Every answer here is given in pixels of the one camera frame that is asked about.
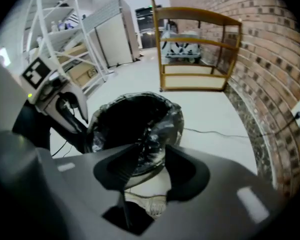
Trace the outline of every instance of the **trash bin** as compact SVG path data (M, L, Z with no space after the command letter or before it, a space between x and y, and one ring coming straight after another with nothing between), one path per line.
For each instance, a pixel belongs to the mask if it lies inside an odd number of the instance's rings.
M184 129L181 107L153 92L125 94L102 105L87 130L89 152L138 144L134 176L165 161L165 145L179 145Z

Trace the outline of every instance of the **brick wall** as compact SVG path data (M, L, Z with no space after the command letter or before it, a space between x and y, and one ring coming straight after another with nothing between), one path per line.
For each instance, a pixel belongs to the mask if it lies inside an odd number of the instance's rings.
M292 119L290 109L300 100L300 26L282 0L170 0L171 6L201 8L242 19L242 42L231 81L243 91L265 132L278 131ZM178 21L179 31L195 28ZM202 35L220 41L222 28L201 25ZM226 42L237 36L226 29ZM216 48L204 48L203 59L216 61ZM300 185L300 128L294 122L280 134L269 135L277 188L293 196Z

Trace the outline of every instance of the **black garbage bag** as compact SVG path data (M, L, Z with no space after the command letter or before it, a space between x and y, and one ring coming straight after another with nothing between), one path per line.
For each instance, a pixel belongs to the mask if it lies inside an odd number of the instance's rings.
M125 94L102 105L87 130L89 152L138 144L139 176L165 161L165 145L179 145L184 129L181 107L153 92Z

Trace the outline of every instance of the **white floor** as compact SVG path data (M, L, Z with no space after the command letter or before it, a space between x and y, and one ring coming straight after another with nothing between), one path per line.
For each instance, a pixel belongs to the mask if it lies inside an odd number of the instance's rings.
M202 132L217 131L225 135L248 136L239 115L224 93L205 91L159 92L157 52L155 49L148 49L142 51L141 54L144 55L141 61L114 69L117 75L110 77L89 97L87 101L89 118L101 105L113 101L122 94L151 91L181 106L185 128ZM51 153L56 152L64 143L65 140L52 130ZM257 174L257 165L248 138L224 137L216 133L203 134L184 130L180 145L231 159ZM55 158L63 157L70 148L71 145L67 143ZM80 154L72 147L66 156ZM131 192L143 196L164 195L169 189L169 175L166 170L163 170L153 179L132 188Z

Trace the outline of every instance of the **wooden frame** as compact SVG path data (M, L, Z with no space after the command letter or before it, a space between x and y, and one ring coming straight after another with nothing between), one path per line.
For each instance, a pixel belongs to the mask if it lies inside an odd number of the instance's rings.
M235 64L237 62L238 51L241 42L242 36L242 23L233 18L224 16L219 13L215 13L208 10L197 9L197 8L188 8L188 7L159 7L157 8L155 0L151 0L152 3L152 11L153 11L153 23L155 30L155 43L157 47L158 53L158 66L159 66L159 75L160 75L160 89L161 91L166 90L207 90L207 91L223 91L227 85L228 79L231 77ZM174 37L174 38L161 38L159 32L159 20L161 19L183 19L183 20L194 20L199 22L207 22L215 25L222 26L222 38L221 42L216 42L213 40L206 40L203 38L190 38L190 37ZM226 26L238 26L238 36L236 39L236 45L232 46L225 41L226 35ZM182 64L182 63L173 63L173 64L162 64L161 58L161 48L160 42L181 42L181 43L192 43L192 44L207 44L220 47L219 54L217 57L217 61L215 65L199 65L199 64ZM220 63L222 57L223 49L229 49L233 51L233 56L231 58L231 62L229 65L228 73L225 75L214 74L215 69L218 70L218 65ZM204 67L211 68L210 74L206 73L166 73L166 67L173 66L185 66L185 67ZM174 77L188 77L195 79L195 82L207 81L207 79L211 79L211 81L216 81L220 87L212 87L212 86L167 86L167 78L170 81Z

